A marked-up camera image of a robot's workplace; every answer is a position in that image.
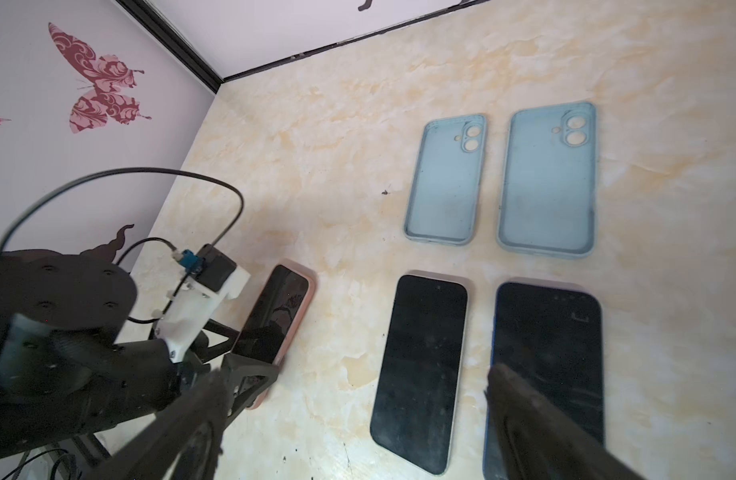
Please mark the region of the light blue phone case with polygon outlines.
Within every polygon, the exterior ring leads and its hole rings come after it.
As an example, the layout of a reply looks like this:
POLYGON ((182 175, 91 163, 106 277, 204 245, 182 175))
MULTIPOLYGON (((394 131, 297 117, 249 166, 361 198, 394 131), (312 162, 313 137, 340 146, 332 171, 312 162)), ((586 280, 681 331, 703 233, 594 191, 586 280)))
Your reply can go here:
POLYGON ((524 109, 509 124, 497 241, 517 253, 583 258, 596 238, 597 109, 524 109))

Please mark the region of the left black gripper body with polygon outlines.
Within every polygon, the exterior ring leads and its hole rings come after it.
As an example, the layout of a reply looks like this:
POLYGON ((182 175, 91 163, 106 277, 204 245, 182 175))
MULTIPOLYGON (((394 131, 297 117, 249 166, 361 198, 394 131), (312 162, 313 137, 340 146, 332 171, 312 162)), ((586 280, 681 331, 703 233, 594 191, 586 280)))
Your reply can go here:
POLYGON ((224 354, 224 348, 218 344, 207 347, 190 346, 185 352, 183 361, 177 365, 178 393, 185 394, 199 381, 212 372, 215 367, 212 361, 224 354))

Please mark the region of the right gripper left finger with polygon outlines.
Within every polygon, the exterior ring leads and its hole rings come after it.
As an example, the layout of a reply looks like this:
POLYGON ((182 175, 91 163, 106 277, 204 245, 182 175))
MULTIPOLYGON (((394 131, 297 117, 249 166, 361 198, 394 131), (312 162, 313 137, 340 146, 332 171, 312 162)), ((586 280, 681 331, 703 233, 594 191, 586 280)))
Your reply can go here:
POLYGON ((86 479, 212 479, 215 475, 229 391, 213 371, 175 400, 86 479))

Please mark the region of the black smartphone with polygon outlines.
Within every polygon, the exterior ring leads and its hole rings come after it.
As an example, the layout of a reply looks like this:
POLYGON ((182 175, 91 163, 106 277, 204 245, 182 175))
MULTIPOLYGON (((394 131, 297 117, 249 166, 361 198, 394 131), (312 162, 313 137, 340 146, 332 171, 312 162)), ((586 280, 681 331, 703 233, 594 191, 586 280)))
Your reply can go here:
POLYGON ((507 365, 605 443, 602 308, 594 296, 515 281, 500 285, 491 362, 507 365))

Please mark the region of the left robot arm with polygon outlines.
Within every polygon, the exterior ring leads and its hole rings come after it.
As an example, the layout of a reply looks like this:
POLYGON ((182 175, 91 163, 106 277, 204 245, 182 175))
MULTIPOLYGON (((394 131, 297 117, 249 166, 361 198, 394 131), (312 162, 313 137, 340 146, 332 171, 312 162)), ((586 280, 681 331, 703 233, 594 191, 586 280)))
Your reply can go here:
POLYGON ((239 333, 214 321, 248 275, 212 245, 185 274, 150 336, 118 343, 137 297, 109 260, 48 250, 0 254, 0 459, 168 408, 222 362, 227 420, 277 379, 238 355, 239 333))

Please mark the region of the white phone case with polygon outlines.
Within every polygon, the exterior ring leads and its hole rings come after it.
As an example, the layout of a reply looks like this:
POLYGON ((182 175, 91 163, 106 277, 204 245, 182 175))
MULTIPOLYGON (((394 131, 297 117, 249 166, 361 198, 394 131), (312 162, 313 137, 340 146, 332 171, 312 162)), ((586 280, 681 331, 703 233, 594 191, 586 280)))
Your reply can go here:
POLYGON ((407 238, 465 245, 475 231, 485 157, 482 114, 437 119, 423 130, 404 220, 407 238))

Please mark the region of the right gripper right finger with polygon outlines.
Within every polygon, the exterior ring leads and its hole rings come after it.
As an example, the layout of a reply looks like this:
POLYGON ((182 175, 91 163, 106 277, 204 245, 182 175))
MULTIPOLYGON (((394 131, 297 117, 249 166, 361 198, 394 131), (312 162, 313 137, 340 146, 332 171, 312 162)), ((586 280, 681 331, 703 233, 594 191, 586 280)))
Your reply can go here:
POLYGON ((486 390, 509 479, 638 479, 517 373, 492 366, 486 390))

